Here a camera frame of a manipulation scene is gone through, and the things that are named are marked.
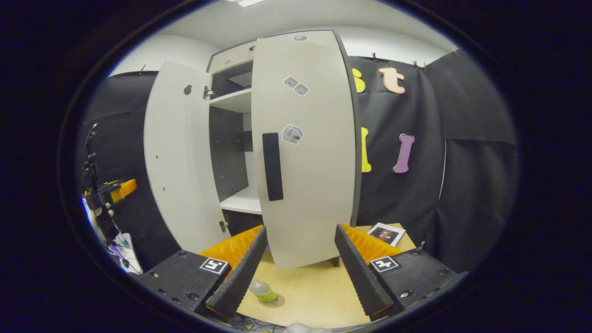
picture card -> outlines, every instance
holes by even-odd
[[[384,223],[377,223],[368,231],[368,235],[378,238],[391,246],[397,246],[397,243],[399,243],[404,234],[405,229],[396,228]]]

black fabric backdrop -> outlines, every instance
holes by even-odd
[[[144,271],[181,249],[156,206],[144,163],[144,117],[157,74],[124,73],[103,80],[86,107],[76,154],[80,170],[86,134],[97,122],[91,149],[97,156],[99,184],[136,179],[137,189],[113,208],[113,220],[122,232],[130,233]]]
[[[493,83],[462,51],[418,68],[350,57],[372,171],[362,174],[358,225],[401,223],[415,244],[455,271],[473,270],[503,231],[516,191],[517,139]],[[394,67],[403,94],[379,68]],[[416,139],[409,171],[395,174],[400,134]]]
[[[372,171],[362,174],[358,225],[401,223],[415,244],[455,271],[472,270],[501,234],[518,172],[516,134],[494,85],[462,51],[425,68],[392,60],[350,57],[366,90],[358,94]],[[394,67],[406,91],[382,83]],[[109,77],[85,113],[79,139],[99,120],[93,148],[99,181],[135,178],[138,189],[117,206],[114,220],[131,234],[140,265],[150,269],[174,252],[147,179],[143,124],[157,72]],[[392,171],[400,134],[415,137],[409,171]]]

wooden table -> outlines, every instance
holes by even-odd
[[[399,223],[390,225],[402,228]],[[371,226],[356,228],[367,232]],[[415,247],[406,233],[397,244],[401,251]],[[284,297],[285,303],[271,308],[259,303],[255,295],[247,292],[237,311],[283,326],[299,322],[312,328],[339,328],[367,323],[370,320],[364,314],[343,261],[339,261],[339,267],[334,267],[330,261],[323,261],[278,271],[271,254],[265,252],[254,278],[268,283],[276,294]]]

door hinge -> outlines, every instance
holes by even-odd
[[[208,96],[210,96],[210,98],[214,98],[216,96],[216,94],[213,90],[210,90],[208,88],[208,86],[205,86],[204,87],[204,99]]]
[[[220,224],[220,229],[222,229],[222,232],[225,232],[226,227],[228,227],[228,222],[221,220],[220,222],[218,222],[218,224]]]

open cabinet door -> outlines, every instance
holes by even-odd
[[[179,246],[199,253],[230,235],[214,183],[208,117],[211,75],[165,62],[148,98],[144,158],[152,194]]]
[[[251,113],[275,266],[286,270],[337,257],[335,228],[352,220],[357,175],[352,91],[333,32],[257,39]],[[281,179],[270,172],[278,161]]]

